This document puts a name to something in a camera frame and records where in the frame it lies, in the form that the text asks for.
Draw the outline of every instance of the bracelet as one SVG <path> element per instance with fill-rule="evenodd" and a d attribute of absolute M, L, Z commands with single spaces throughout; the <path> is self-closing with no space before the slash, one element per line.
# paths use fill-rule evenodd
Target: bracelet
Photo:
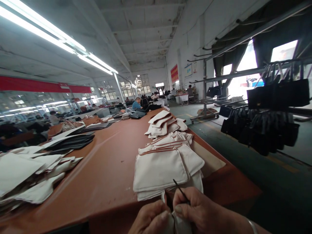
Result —
<path fill-rule="evenodd" d="M 256 226 L 254 225 L 254 223 L 252 221 L 250 221 L 249 219 L 247 219 L 247 220 L 250 223 L 251 228 L 253 229 L 253 233 L 258 234 Z"/>

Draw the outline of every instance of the blue shirt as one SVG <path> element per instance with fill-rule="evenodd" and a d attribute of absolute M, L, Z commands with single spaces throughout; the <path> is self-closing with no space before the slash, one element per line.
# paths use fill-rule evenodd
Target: blue shirt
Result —
<path fill-rule="evenodd" d="M 138 104 L 136 101 L 134 101 L 134 103 L 132 104 L 132 109 L 135 109 L 135 108 L 141 109 L 141 105 Z"/>

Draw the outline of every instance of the floor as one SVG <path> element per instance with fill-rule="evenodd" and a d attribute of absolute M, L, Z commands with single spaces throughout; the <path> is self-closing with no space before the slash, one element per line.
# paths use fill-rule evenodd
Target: floor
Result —
<path fill-rule="evenodd" d="M 249 219 L 272 233 L 312 232 L 312 166 L 299 161 L 304 159 L 312 162 L 312 145 L 309 144 L 312 123 L 307 123 L 309 126 L 306 123 L 301 125 L 295 147 L 284 150 L 285 154 L 271 153 L 264 157 L 221 133 L 222 116 L 191 124 L 190 118 L 197 116 L 197 111 L 203 108 L 203 104 L 179 106 L 171 102 L 169 108 L 176 117 L 185 119 L 191 130 L 262 189 L 263 195 L 248 214 Z M 299 160 L 287 156 L 288 153 L 296 154 Z"/>

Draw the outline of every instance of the finger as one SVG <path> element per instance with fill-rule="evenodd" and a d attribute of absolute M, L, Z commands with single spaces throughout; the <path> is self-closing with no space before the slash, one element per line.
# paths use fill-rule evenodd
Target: finger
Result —
<path fill-rule="evenodd" d="M 196 198 L 200 191 L 195 187 L 188 187 L 188 188 L 181 188 L 185 196 L 188 198 L 188 200 L 191 202 L 192 206 L 195 206 L 196 204 Z M 173 207 L 175 207 L 178 204 L 187 202 L 184 195 L 181 193 L 179 189 L 175 191 L 175 196 L 173 198 Z"/>
<path fill-rule="evenodd" d="M 196 210 L 194 207 L 189 206 L 187 204 L 179 204 L 175 206 L 175 212 L 177 216 L 189 220 L 191 222 L 195 222 L 197 219 Z"/>
<path fill-rule="evenodd" d="M 167 211 L 157 215 L 150 225 L 144 230 L 143 234 L 159 234 L 168 224 L 169 213 Z"/>
<path fill-rule="evenodd" d="M 141 208 L 140 213 L 144 216 L 149 216 L 151 219 L 155 218 L 161 212 L 170 211 L 169 207 L 163 203 L 162 200 L 147 204 Z"/>

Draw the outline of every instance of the orange work table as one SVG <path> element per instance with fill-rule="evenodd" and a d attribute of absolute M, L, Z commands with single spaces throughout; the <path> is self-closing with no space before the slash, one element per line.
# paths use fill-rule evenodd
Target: orange work table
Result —
<path fill-rule="evenodd" d="M 138 148 L 151 142 L 144 133 L 149 119 L 163 109 L 148 112 L 139 120 L 113 123 L 95 132 L 92 143 L 67 157 L 84 159 L 41 205 L 0 217 L 0 233 L 41 234 L 83 222 L 90 233 L 127 233 L 139 209 L 152 201 L 138 202 L 133 192 Z M 203 179 L 204 193 L 216 203 L 245 215 L 261 190 L 190 129 L 193 140 L 226 165 Z"/>

